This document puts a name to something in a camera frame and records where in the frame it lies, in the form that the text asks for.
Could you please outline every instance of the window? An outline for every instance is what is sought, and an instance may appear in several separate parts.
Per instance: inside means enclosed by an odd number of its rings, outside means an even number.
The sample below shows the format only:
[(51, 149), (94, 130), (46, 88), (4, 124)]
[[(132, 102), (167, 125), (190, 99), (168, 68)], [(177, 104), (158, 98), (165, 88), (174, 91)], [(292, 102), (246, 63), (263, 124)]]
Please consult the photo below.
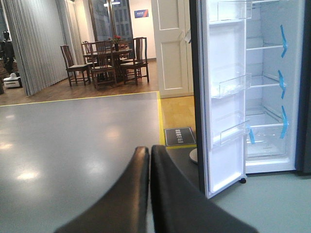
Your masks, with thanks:
[(88, 3), (96, 41), (114, 35), (125, 40), (133, 38), (129, 0), (88, 0)]

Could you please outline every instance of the black sign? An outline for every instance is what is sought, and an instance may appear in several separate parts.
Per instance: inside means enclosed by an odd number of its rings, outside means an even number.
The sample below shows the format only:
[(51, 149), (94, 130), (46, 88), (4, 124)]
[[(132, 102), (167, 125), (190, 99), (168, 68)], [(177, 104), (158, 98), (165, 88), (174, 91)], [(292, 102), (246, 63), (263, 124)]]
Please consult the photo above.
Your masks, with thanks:
[(165, 129), (166, 146), (180, 146), (195, 144), (193, 132), (190, 127)]

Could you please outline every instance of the wooden dining table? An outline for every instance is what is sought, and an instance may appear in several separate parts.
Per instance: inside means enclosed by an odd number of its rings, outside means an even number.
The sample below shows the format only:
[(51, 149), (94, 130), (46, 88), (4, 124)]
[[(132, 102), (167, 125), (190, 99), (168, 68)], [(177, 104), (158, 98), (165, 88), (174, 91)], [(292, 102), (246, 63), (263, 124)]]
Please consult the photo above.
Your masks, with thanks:
[[(107, 56), (110, 56), (111, 57), (111, 60), (113, 61), (113, 66), (116, 70), (116, 75), (117, 75), (117, 81), (118, 82), (121, 82), (123, 81), (123, 73), (122, 73), (122, 69), (121, 69), (121, 59), (120, 59), (120, 56), (121, 55), (124, 55), (124, 54), (128, 54), (128, 53), (131, 53), (133, 50), (130, 49), (130, 48), (125, 48), (125, 49), (119, 49), (118, 51), (107, 51), (106, 52), (106, 55)], [(93, 53), (93, 58), (96, 58), (96, 55), (97, 53), (94, 52)], [(92, 57), (92, 54), (91, 53), (88, 53), (88, 54), (85, 54), (83, 55), (84, 58), (91, 58)]]

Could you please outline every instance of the wooden floor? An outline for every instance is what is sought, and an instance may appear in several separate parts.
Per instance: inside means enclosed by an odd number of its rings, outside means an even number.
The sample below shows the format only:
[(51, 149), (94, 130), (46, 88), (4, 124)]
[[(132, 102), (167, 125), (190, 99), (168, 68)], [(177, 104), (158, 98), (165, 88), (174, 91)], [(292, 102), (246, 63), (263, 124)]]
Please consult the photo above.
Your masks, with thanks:
[[(70, 87), (68, 80), (65, 79), (33, 96), (26, 96), (23, 88), (4, 89), (4, 94), (0, 95), (0, 105), (158, 91), (155, 59), (149, 62), (148, 68), (149, 83), (146, 78), (143, 78), (138, 80), (138, 85), (135, 85), (135, 82), (127, 82), (124, 85), (121, 82), (116, 87), (102, 86), (100, 89), (95, 89), (93, 84), (84, 86), (82, 82), (79, 82), (78, 85), (73, 83)], [(161, 106), (164, 129), (191, 127), (195, 131), (193, 96), (162, 99)]]
[(195, 131), (193, 96), (161, 99), (165, 129), (191, 127)]
[(68, 80), (65, 79), (56, 83), (53, 86), (47, 87), (44, 90), (36, 93), (33, 96), (26, 96), (23, 88), (4, 89), (4, 94), (0, 95), (0, 105), (19, 104), (19, 103), (33, 103), (52, 100), (69, 100), (87, 97), (111, 96), (129, 93), (141, 93), (158, 91), (156, 60), (151, 60), (149, 65), (150, 82), (147, 83), (147, 78), (138, 79), (138, 85), (135, 82), (127, 82), (126, 85), (120, 82), (115, 87), (102, 86), (95, 89), (94, 85), (83, 85), (83, 82), (78, 82), (69, 86)]

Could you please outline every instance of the gray curtain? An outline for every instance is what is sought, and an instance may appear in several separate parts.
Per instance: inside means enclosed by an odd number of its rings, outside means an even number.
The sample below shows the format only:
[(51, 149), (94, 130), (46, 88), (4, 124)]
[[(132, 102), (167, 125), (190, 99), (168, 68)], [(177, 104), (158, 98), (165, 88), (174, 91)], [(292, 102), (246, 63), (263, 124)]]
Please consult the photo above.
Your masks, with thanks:
[(64, 44), (54, 0), (1, 0), (25, 93), (34, 93), (67, 77)]
[(69, 46), (76, 64), (83, 64), (80, 31), (76, 16), (76, 4), (70, 0), (56, 0), (61, 19), (65, 44)]

